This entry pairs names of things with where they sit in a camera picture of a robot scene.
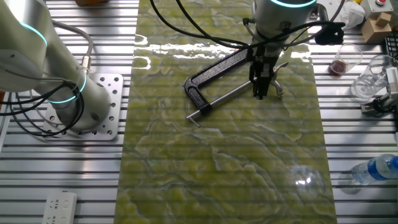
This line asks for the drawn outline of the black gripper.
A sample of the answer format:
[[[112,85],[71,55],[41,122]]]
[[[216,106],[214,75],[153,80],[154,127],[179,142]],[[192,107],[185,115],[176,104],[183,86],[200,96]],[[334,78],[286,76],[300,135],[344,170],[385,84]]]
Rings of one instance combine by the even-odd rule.
[[[253,48],[248,53],[248,62],[251,64],[249,77],[253,84],[253,95],[259,95],[260,100],[267,96],[271,77],[275,77],[274,67],[281,51],[280,47],[263,46]],[[262,72],[256,73],[260,68],[262,68]]]

